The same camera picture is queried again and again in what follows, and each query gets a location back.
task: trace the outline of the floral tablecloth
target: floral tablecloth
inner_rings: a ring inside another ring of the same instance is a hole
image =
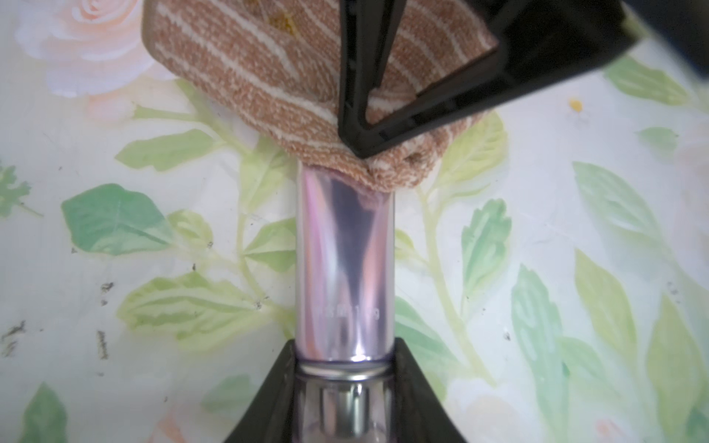
[[[140,0],[0,11],[0,442],[221,442],[293,333],[293,160]],[[472,442],[709,441],[709,91],[659,43],[488,114],[396,227]]]

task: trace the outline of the metal ring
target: metal ring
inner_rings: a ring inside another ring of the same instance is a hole
[[[300,361],[298,370],[302,374],[328,380],[364,381],[385,375],[391,370],[391,362],[313,363],[311,361]]]

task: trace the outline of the cloth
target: cloth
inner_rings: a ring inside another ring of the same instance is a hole
[[[145,8],[143,40],[157,61],[303,162],[377,191],[419,184],[478,120],[463,118],[358,159],[337,136],[339,1],[151,0]],[[462,1],[408,1],[367,119],[406,105],[495,44]]]

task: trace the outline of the black plastic clamp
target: black plastic clamp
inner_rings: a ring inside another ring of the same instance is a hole
[[[498,46],[375,124],[365,118],[406,0],[341,0],[338,132],[367,158],[428,130],[609,62],[633,43],[618,0],[466,0]]]

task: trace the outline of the black clamp jaw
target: black clamp jaw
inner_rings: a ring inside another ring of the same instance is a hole
[[[497,48],[370,124],[365,118],[369,92],[381,84],[406,0],[340,0],[338,133],[359,158],[600,67],[634,43],[623,28],[618,0],[465,1],[487,23]],[[700,74],[709,74],[708,0],[630,3],[652,14],[649,22],[665,31]]]
[[[285,344],[251,406],[224,443],[293,443],[297,357]],[[394,441],[465,443],[426,381],[406,343],[397,338],[393,356]]]

